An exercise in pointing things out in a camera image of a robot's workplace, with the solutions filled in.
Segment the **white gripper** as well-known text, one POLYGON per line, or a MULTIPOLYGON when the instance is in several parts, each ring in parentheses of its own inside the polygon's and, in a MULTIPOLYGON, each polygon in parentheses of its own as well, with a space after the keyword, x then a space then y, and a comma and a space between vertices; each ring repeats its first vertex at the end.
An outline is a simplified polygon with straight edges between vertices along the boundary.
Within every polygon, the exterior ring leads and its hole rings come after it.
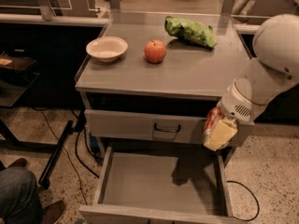
POLYGON ((225 148, 229 141, 237 134, 237 122, 252 122, 258 118, 266 109, 265 105, 256 105, 245 98, 231 84, 219 101, 221 113, 228 117, 219 119, 213 126, 212 132, 204 146, 210 150, 217 151, 225 148))

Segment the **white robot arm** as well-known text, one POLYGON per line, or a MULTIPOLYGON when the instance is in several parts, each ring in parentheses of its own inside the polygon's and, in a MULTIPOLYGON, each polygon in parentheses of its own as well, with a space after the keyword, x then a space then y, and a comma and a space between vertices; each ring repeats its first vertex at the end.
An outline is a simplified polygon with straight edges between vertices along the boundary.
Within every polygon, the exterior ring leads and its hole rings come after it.
POLYGON ((298 84, 298 16, 276 15, 263 22, 252 47, 255 57, 207 114, 203 143, 210 150, 227 147, 239 123, 254 121, 274 98, 298 84))

